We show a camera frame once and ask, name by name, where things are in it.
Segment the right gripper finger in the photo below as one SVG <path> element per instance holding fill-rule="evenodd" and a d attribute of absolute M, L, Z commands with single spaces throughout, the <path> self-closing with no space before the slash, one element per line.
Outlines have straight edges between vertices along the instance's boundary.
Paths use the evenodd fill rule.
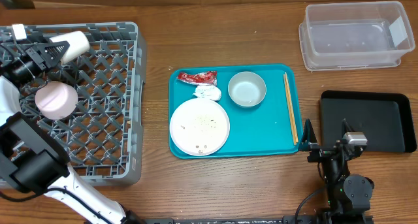
<path fill-rule="evenodd" d="M 342 138 L 347 139 L 353 132 L 354 130 L 348 124 L 347 120 L 344 118 L 342 120 Z"/>
<path fill-rule="evenodd" d="M 317 139 L 310 119 L 305 121 L 302 138 L 298 149 L 302 152 L 310 152 L 317 149 Z"/>

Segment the white cup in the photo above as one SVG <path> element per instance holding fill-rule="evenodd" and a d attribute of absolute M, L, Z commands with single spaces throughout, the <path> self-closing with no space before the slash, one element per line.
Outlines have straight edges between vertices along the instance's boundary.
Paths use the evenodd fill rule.
<path fill-rule="evenodd" d="M 73 31 L 63 35 L 54 36 L 49 38 L 50 42 L 61 42 L 67 41 L 69 43 L 69 48 L 61 58 L 61 64 L 65 65 L 78 56 L 89 50 L 89 40 L 85 34 L 81 31 Z"/>

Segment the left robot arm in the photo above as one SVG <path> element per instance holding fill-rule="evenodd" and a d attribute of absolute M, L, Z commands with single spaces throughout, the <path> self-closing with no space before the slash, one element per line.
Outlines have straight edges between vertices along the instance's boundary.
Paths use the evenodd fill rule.
<path fill-rule="evenodd" d="M 141 223 L 96 186 L 140 179 L 146 42 L 133 22 L 1 28 L 1 178 L 88 223 Z"/>

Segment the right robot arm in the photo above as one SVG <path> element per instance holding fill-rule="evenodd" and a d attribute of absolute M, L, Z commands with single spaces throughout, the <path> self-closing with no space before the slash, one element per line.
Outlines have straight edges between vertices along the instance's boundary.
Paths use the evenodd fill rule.
<path fill-rule="evenodd" d="M 294 214 L 295 223 L 315 224 L 358 224 L 372 223 L 373 217 L 364 213 L 370 209 L 370 199 L 374 182 L 364 176 L 351 174 L 348 162 L 360 157 L 367 147 L 364 133 L 354 131 L 342 122 L 343 135 L 333 147 L 323 148 L 317 143 L 310 120 L 306 120 L 300 145 L 308 152 L 307 161 L 317 165 L 318 173 L 325 185 L 308 195 L 298 206 Z M 305 203 L 312 197 L 325 192 L 328 208 L 314 215 L 300 215 Z"/>

